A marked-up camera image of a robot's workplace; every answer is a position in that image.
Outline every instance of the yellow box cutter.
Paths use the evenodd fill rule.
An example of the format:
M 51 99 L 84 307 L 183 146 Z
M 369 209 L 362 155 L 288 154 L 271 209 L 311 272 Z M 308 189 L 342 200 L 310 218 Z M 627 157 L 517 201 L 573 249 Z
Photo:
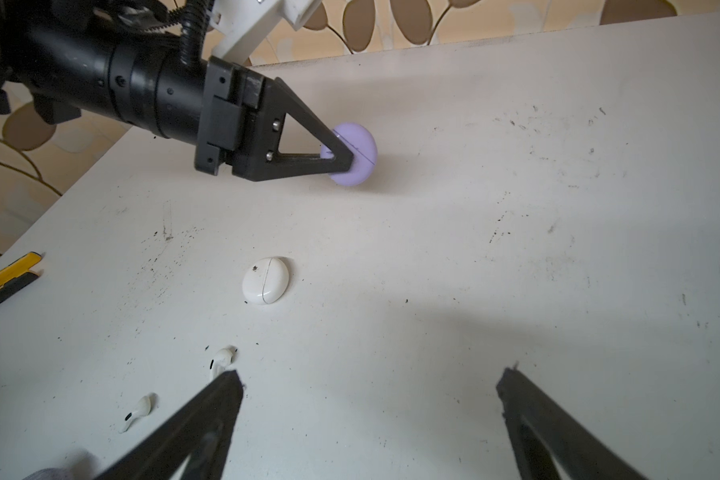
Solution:
M 0 270 L 0 304 L 38 279 L 40 275 L 30 272 L 29 268 L 37 265 L 41 259 L 35 252 L 29 252 Z

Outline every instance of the white earbud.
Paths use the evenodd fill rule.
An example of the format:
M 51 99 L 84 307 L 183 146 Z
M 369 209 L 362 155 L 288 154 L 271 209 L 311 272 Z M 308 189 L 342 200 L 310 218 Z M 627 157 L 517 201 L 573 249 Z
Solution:
M 216 352 L 211 359 L 211 365 L 209 367 L 209 370 L 211 370 L 211 381 L 215 380 L 228 366 L 232 364 L 232 361 L 235 359 L 235 352 L 237 352 L 237 349 L 233 346 L 228 346 L 227 348 Z
M 139 398 L 134 409 L 125 416 L 123 425 L 120 427 L 120 433 L 125 433 L 125 430 L 130 427 L 130 424 L 133 423 L 135 419 L 148 416 L 151 410 L 152 400 L 150 400 L 150 396 L 144 395 Z

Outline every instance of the beige wall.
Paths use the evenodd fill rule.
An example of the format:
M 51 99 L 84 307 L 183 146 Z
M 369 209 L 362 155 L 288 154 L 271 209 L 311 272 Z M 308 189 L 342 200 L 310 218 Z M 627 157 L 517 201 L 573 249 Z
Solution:
M 292 62 L 716 10 L 720 0 L 324 0 L 307 28 L 294 32 L 280 22 L 250 61 Z M 209 34 L 206 56 L 219 40 L 218 32 Z M 128 128 L 87 112 L 49 127 L 23 85 L 7 84 L 6 91 L 14 112 L 0 115 L 0 253 Z

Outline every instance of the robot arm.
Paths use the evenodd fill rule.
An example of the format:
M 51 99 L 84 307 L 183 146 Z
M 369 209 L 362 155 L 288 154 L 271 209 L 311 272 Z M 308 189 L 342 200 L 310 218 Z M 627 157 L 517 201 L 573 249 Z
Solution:
M 5 0 L 0 3 L 0 114 L 4 82 L 25 84 L 48 124 L 90 110 L 194 144 L 195 168 L 222 163 L 248 180 L 346 172 L 353 153 L 279 78 L 240 65 L 285 18 L 300 28 L 320 0 Z M 163 32 L 182 25 L 181 36 Z M 225 34 L 206 63 L 209 25 Z M 283 154 L 286 114 L 330 155 Z

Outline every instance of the white table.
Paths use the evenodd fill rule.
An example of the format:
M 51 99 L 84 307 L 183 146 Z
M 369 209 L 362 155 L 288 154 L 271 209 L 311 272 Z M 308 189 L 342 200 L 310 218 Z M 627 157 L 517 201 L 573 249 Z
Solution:
M 213 178 L 132 129 L 0 260 L 45 254 L 0 306 L 0 480 L 105 468 L 229 344 L 225 478 L 516 478 L 519 362 L 649 478 L 720 479 L 720 14 L 262 70 L 372 131 L 373 177 Z M 247 305 L 264 256 L 291 284 Z

